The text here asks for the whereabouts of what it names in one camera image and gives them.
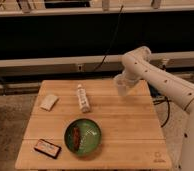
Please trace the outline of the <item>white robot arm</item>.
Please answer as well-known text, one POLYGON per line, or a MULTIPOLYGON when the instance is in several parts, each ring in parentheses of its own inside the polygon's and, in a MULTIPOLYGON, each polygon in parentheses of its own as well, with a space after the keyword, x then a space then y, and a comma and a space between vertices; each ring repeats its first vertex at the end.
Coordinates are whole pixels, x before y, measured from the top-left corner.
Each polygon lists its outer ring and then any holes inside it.
POLYGON ((189 114, 179 166, 180 171, 194 171, 194 84, 151 65, 150 56, 151 51, 146 46, 125 53, 122 56, 123 79, 127 83, 145 79, 189 114))

